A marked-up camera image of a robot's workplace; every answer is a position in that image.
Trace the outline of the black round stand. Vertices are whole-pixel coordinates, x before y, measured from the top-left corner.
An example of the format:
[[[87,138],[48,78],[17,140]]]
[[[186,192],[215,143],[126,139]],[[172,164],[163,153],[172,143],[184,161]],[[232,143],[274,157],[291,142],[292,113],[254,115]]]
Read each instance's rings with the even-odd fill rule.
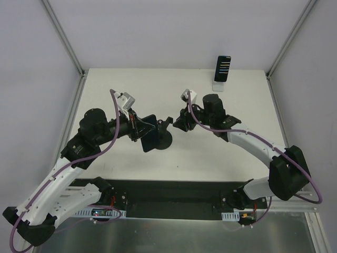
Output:
[[[169,148],[173,142],[173,137],[168,130],[158,131],[159,143],[155,146],[157,150],[165,150]]]

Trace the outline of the white phone stand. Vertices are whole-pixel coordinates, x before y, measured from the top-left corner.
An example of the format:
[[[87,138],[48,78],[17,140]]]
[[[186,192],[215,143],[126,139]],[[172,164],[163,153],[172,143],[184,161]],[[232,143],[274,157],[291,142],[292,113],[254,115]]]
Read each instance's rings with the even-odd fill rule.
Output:
[[[214,92],[223,92],[224,91],[224,82],[213,81],[212,90]]]

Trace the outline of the blue edged black phone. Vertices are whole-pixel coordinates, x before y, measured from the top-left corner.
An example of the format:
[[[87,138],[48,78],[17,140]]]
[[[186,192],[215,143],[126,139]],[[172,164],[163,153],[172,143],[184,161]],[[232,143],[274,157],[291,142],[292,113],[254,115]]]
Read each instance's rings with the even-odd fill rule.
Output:
[[[231,64],[230,56],[218,56],[215,68],[214,81],[226,82],[229,75],[229,69]]]

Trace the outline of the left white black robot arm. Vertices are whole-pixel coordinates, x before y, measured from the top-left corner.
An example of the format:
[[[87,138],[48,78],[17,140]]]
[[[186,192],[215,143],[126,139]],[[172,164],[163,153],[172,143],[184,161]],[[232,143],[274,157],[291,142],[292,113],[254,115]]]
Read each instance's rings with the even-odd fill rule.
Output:
[[[109,121],[102,109],[88,110],[80,120],[78,132],[68,141],[36,190],[17,207],[3,211],[3,217],[13,226],[10,243],[14,242],[15,234],[19,234],[30,247],[38,247],[75,212],[95,203],[108,204],[112,187],[101,177],[91,180],[73,197],[62,200],[60,196],[116,139],[126,135],[132,141],[140,139],[143,150],[148,152],[158,143],[157,130],[154,114],[139,118],[133,110],[128,110],[118,112],[116,119]]]

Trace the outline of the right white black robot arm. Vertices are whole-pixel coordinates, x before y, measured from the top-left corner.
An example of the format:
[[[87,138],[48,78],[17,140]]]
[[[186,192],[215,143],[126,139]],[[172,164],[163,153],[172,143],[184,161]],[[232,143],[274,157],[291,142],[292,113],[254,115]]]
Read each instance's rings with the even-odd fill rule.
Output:
[[[276,196],[287,201],[310,182],[300,148],[279,146],[252,132],[241,120],[226,113],[217,94],[204,96],[202,107],[192,102],[194,98],[196,94],[192,90],[185,90],[181,95],[186,108],[180,111],[173,124],[175,128],[188,132],[199,125],[218,138],[244,149],[269,170],[267,177],[243,183],[227,197],[228,201],[237,202],[243,208],[249,208],[262,197]]]

